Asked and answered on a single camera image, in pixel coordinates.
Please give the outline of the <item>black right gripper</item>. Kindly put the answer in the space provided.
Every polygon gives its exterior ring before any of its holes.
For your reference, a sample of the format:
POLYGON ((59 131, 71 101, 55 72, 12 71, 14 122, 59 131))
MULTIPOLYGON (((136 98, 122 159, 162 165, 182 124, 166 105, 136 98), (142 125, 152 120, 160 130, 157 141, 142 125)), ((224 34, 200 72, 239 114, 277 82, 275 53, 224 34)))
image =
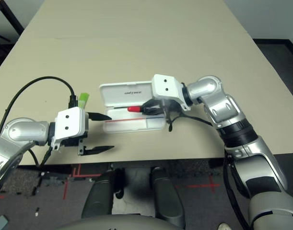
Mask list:
POLYGON ((162 109, 144 109, 144 115, 165 115, 166 121, 172 121, 171 115, 172 114, 179 114, 182 112, 181 105, 176 102, 175 100, 148 100, 145 102, 142 107, 144 108, 162 108, 162 109))

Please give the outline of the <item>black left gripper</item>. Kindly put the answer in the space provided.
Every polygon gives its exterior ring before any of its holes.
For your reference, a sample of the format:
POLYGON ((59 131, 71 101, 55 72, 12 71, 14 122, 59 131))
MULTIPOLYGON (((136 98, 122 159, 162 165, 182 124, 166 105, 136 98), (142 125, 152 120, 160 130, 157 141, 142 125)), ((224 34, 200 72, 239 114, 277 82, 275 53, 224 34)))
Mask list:
MULTIPOLYGON (((87 119, 92 121, 107 121, 112 120, 111 117, 101 113, 86 112, 87 119)), ((97 146, 92 149, 86 149, 84 146, 84 139, 87 138, 87 134, 83 134, 78 137, 65 137, 56 139, 56 150, 59 150, 61 146, 64 147, 76 147, 79 156, 83 155, 96 155, 104 151, 112 149, 114 146, 97 146)))

